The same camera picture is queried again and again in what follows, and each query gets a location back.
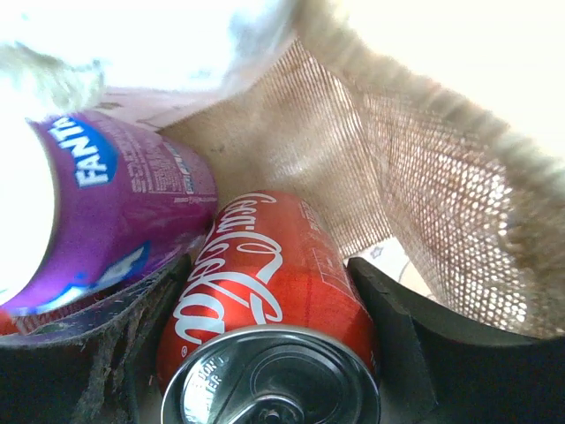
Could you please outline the purple Fanta can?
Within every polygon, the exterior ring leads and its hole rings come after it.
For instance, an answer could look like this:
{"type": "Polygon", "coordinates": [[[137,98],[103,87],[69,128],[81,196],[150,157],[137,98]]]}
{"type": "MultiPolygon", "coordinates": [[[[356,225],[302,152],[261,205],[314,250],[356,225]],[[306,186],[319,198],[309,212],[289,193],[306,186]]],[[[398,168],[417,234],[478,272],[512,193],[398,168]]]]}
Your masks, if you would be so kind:
{"type": "Polygon", "coordinates": [[[218,204],[185,144],[96,111],[1,123],[1,307],[43,314],[146,276],[218,204]]]}

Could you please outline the brown canvas bag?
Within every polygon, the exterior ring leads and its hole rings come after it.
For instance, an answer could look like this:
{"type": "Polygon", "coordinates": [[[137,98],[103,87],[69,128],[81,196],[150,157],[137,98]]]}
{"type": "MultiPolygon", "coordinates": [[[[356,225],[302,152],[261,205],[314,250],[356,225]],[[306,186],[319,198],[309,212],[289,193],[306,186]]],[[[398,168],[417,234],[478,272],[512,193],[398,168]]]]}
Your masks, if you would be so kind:
{"type": "Polygon", "coordinates": [[[564,333],[561,1],[4,1],[3,121],[94,107],[191,142],[231,198],[294,190],[343,254],[564,333]]]}

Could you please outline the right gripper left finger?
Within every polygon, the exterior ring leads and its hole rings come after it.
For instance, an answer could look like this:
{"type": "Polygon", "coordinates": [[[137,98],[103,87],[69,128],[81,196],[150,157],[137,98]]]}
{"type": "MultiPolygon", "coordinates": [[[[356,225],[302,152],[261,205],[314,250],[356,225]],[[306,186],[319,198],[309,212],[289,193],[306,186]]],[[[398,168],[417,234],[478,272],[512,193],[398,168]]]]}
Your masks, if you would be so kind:
{"type": "Polygon", "coordinates": [[[3,423],[157,423],[155,354],[190,274],[184,256],[28,336],[1,339],[3,423]]]}

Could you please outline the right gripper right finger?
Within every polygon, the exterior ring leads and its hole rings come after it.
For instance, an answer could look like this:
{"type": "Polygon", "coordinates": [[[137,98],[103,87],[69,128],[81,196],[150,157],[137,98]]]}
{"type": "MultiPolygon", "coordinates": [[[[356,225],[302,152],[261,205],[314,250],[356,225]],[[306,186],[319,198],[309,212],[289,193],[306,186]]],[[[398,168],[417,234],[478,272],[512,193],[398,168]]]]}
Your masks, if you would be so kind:
{"type": "Polygon", "coordinates": [[[475,322],[362,258],[348,271],[380,346],[384,423],[562,423],[564,339],[475,322]]]}

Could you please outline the red Coca-Cola can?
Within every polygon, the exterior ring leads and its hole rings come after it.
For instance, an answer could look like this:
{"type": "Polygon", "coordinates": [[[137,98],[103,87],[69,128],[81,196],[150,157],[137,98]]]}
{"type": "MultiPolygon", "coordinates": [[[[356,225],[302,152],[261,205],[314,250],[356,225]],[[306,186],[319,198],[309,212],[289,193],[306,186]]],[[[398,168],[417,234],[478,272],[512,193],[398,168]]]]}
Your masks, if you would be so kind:
{"type": "Polygon", "coordinates": [[[217,216],[159,344],[164,423],[377,423],[375,327],[296,195],[217,216]]]}

